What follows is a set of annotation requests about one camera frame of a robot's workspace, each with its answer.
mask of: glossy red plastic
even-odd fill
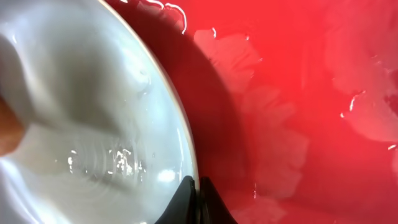
[[[397,1],[167,1],[108,0],[239,223],[398,223]]]

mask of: white plate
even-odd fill
[[[154,223],[198,183],[178,100],[103,1],[0,0],[0,63],[27,128],[0,160],[0,223]]]

